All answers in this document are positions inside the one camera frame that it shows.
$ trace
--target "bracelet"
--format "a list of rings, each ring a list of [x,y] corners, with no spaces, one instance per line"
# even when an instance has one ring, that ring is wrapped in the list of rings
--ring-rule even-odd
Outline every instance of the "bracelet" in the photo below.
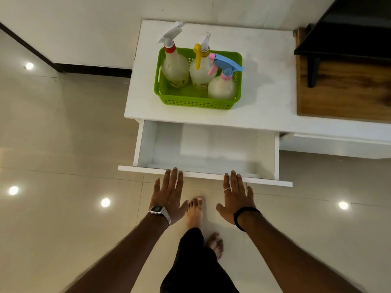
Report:
[[[238,216],[242,212],[246,212],[246,211],[261,213],[258,209],[253,208],[253,207],[242,207],[239,210],[237,210],[236,213],[233,214],[233,221],[235,222],[236,227],[239,228],[241,231],[244,231],[244,232],[245,232],[245,230],[238,223]]]

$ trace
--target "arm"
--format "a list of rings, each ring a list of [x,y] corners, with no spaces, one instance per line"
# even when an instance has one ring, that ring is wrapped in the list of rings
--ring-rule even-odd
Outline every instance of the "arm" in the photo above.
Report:
[[[242,207],[255,207],[254,192],[242,177],[231,173],[232,190],[226,190],[225,207],[217,205],[220,215],[235,224],[233,214]],[[229,176],[224,178],[224,189],[230,188]],[[239,215],[238,224],[247,232],[284,293],[360,293],[347,280],[328,266],[298,247],[273,227],[259,213],[246,211]]]
[[[181,219],[187,209],[187,201],[179,207],[183,187],[183,173],[168,169],[160,188],[160,179],[154,185],[150,202],[163,206],[171,217],[171,224]],[[129,293],[156,242],[168,228],[164,216],[147,214],[144,219],[113,250],[100,259],[90,270],[79,278],[66,293]]]

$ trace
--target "yellow spray trigger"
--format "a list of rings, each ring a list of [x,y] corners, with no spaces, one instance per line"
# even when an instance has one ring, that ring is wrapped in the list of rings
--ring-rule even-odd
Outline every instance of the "yellow spray trigger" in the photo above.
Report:
[[[201,45],[198,44],[198,43],[196,45],[194,45],[193,51],[196,54],[196,57],[195,57],[195,69],[199,70],[199,67],[201,65]]]

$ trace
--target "person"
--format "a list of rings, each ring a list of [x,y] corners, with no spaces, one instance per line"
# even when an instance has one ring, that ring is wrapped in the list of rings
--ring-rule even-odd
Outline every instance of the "person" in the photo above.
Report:
[[[178,174],[176,167],[172,171],[168,169],[162,185],[160,179],[154,184],[151,211],[66,293],[129,293],[160,236],[185,215],[188,231],[179,242],[174,264],[164,278],[160,292],[238,292],[218,263],[224,252],[219,234],[214,233],[204,243],[201,233],[203,200],[194,198],[180,205],[182,188],[182,171]],[[250,186],[246,195],[241,175],[232,171],[230,184],[229,175],[225,174],[223,189],[225,205],[219,203],[217,211],[226,221],[247,232],[284,293],[360,292],[273,227],[256,208]]]

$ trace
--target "spray nozzle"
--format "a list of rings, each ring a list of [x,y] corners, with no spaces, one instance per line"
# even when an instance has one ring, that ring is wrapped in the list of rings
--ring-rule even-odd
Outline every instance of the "spray nozzle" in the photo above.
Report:
[[[196,54],[196,61],[195,61],[195,69],[199,70],[199,67],[201,65],[201,58],[202,57],[208,57],[210,51],[209,51],[209,38],[212,33],[208,32],[208,35],[206,35],[206,38],[202,42],[202,44],[196,44],[194,45],[193,51]]]
[[[208,58],[213,61],[212,68],[210,69],[208,75],[216,72],[218,68],[222,68],[221,77],[223,79],[230,79],[233,72],[244,71],[244,68],[239,66],[232,59],[224,57],[220,54],[209,54]]]
[[[156,43],[164,43],[164,47],[171,48],[174,46],[174,39],[182,32],[182,27],[186,23],[183,21],[176,21],[164,31],[163,35],[158,37]]]

